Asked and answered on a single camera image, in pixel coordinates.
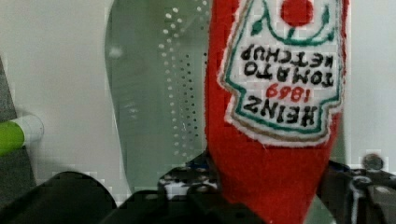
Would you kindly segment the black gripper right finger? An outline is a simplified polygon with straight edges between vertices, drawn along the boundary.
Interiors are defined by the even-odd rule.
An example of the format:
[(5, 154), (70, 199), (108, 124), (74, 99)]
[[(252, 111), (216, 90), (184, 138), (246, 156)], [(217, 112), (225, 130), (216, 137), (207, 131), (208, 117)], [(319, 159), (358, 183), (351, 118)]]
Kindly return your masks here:
[(396, 224), (395, 175), (329, 161), (317, 195), (336, 224)]

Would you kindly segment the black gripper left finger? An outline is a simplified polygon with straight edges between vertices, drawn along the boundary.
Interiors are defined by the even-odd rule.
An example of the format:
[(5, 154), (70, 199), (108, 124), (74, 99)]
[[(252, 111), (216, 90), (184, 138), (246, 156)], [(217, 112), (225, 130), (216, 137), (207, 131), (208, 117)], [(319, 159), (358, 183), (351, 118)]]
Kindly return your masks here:
[(100, 224), (265, 224), (242, 203), (222, 195), (208, 151), (161, 176), (155, 190), (140, 190)]

